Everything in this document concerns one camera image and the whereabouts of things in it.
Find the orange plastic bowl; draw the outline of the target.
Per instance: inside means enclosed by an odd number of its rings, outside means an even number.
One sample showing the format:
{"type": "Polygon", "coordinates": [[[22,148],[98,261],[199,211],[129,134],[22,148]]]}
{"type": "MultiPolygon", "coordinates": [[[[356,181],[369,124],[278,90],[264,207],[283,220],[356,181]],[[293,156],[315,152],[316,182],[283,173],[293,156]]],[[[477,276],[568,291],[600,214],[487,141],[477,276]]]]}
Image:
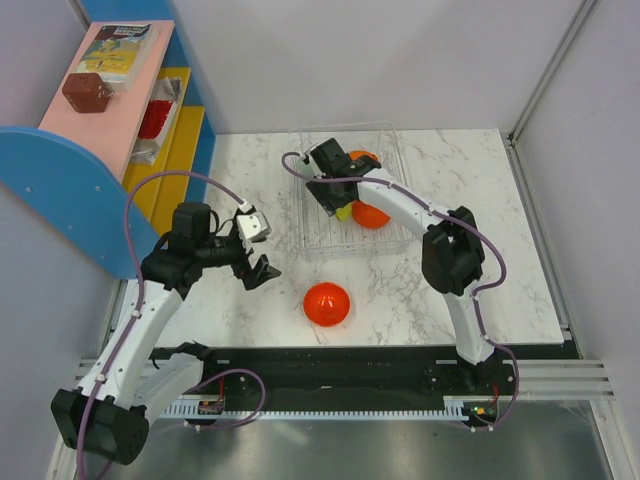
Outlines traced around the orange plastic bowl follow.
{"type": "Polygon", "coordinates": [[[369,157],[379,163],[379,158],[376,154],[366,151],[366,150],[352,150],[349,152],[349,157],[352,161],[356,161],[361,157],[369,157]]]}

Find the yellow plastic bowl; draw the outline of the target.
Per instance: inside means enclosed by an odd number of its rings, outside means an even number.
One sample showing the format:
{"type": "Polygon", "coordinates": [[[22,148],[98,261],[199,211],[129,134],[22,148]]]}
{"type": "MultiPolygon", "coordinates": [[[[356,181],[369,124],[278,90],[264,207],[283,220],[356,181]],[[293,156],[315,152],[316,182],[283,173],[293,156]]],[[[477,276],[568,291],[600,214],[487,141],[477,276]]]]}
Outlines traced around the yellow plastic bowl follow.
{"type": "Polygon", "coordinates": [[[348,204],[344,207],[337,209],[335,212],[335,217],[337,220],[344,223],[351,217],[351,214],[352,214],[352,205],[348,204]]]}

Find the white wire dish rack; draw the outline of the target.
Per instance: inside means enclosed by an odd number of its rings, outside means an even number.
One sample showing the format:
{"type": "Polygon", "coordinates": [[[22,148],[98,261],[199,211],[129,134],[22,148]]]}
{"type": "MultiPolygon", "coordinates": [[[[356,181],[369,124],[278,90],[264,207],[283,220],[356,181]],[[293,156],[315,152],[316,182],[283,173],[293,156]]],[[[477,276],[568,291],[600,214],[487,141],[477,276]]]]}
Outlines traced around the white wire dish rack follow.
{"type": "MultiPolygon", "coordinates": [[[[398,182],[408,185],[405,162],[392,123],[377,121],[343,125],[298,127],[288,134],[289,148],[309,154],[317,145],[335,139],[343,151],[376,158],[398,182]]],[[[311,161],[293,156],[287,159],[293,176],[294,217],[297,247],[308,259],[332,259],[346,256],[398,254],[406,249],[412,235],[391,220],[386,225],[365,228],[351,216],[351,207],[343,202],[354,197],[356,185],[311,183],[306,176],[320,171],[311,161]]]]}

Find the red plastic bowl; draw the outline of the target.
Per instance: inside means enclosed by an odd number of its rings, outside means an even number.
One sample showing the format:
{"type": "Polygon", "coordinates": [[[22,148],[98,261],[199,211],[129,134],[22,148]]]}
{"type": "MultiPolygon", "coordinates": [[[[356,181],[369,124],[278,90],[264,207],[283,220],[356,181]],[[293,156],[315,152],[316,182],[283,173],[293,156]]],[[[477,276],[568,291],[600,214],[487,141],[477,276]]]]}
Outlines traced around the red plastic bowl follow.
{"type": "Polygon", "coordinates": [[[391,220],[383,211],[361,201],[353,202],[351,215],[358,225],[366,229],[382,228],[391,220]]]}

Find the orange bottom bowl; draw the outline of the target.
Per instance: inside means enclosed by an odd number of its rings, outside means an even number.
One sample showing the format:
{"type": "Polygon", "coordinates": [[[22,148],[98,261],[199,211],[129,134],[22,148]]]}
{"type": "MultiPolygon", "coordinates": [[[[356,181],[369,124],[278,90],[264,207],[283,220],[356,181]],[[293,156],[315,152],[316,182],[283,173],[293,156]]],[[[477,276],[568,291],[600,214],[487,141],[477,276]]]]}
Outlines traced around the orange bottom bowl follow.
{"type": "Polygon", "coordinates": [[[347,291],[333,282],[313,285],[303,298],[303,311],[309,321],[321,327],[333,327],[347,319],[351,299],[347,291]]]}

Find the celadon green ceramic bowl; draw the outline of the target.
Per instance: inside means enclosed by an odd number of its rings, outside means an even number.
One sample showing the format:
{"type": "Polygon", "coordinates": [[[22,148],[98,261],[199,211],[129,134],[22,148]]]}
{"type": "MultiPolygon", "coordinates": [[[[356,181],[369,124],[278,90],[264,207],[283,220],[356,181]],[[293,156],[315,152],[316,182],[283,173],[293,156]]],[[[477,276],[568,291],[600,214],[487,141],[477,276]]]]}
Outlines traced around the celadon green ceramic bowl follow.
{"type": "Polygon", "coordinates": [[[304,162],[300,162],[298,164],[299,166],[299,172],[306,177],[314,177],[315,173],[313,171],[313,168],[311,165],[307,165],[304,162]]]}

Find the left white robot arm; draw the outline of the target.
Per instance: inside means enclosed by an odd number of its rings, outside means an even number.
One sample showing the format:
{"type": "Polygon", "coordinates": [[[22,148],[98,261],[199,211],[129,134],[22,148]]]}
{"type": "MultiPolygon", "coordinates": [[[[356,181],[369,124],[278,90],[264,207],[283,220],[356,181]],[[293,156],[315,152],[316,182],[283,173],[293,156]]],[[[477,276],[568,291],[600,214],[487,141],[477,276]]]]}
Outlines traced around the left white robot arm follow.
{"type": "Polygon", "coordinates": [[[249,259],[253,244],[271,232],[262,212],[241,206],[226,235],[212,231],[211,219],[204,203],[186,202],[174,210],[170,230],[142,261],[138,297],[104,351],[75,389],[55,394],[51,410],[67,447],[128,465],[152,424],[179,396],[218,385],[220,371],[207,361],[212,351],[197,343],[180,345],[166,364],[141,377],[160,334],[205,269],[230,267],[246,290],[280,274],[265,255],[249,259]]]}

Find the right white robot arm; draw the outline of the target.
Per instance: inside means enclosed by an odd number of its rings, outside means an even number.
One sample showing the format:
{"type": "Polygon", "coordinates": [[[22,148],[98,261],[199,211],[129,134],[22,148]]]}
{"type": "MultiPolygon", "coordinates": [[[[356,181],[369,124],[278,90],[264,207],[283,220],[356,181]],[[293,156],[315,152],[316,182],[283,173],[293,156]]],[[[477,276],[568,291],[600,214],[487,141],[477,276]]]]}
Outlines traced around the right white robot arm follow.
{"type": "Polygon", "coordinates": [[[481,333],[471,293],[483,274],[485,255],[480,240],[456,223],[461,220],[474,226],[471,212],[461,207],[451,213],[451,220],[444,219],[371,155],[352,159],[334,138],[303,153],[302,162],[311,171],[306,188],[328,215],[359,201],[383,212],[421,241],[422,275],[443,295],[457,354],[466,361],[457,371],[459,384],[469,393],[483,392],[494,381],[494,371],[485,361],[494,348],[481,333]]]}

